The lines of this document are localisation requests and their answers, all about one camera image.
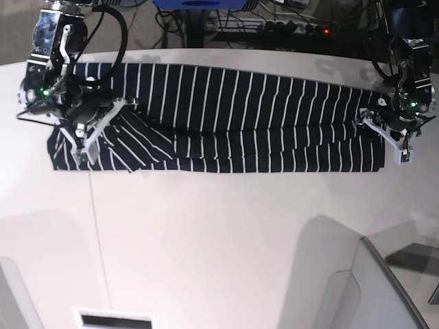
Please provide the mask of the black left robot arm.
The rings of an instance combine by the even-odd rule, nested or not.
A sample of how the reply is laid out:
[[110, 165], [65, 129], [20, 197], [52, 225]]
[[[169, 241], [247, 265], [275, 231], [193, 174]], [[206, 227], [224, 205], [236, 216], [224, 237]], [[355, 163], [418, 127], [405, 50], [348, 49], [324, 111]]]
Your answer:
[[375, 1], [375, 5], [390, 69], [386, 75], [373, 63], [390, 89], [390, 103], [374, 109], [375, 120], [385, 123], [395, 139], [419, 136], [434, 119], [426, 114], [436, 107], [430, 74], [434, 14], [426, 1]]

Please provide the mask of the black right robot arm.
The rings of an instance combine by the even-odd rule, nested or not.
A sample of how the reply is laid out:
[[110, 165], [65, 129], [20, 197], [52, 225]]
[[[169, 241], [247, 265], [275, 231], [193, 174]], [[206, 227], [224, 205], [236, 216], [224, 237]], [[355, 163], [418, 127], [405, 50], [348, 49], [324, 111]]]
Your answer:
[[[84, 22], [90, 9], [109, 15], [119, 24], [121, 44], [114, 64], [103, 76], [87, 80], [74, 72], [79, 59], [94, 37]], [[89, 125], [113, 107], [112, 91], [104, 88], [121, 65], [128, 44], [128, 26], [123, 15], [105, 1], [48, 1], [40, 10], [32, 35], [32, 52], [27, 59], [25, 78], [18, 93], [24, 110], [17, 119], [29, 115], [53, 115], [58, 127]]]

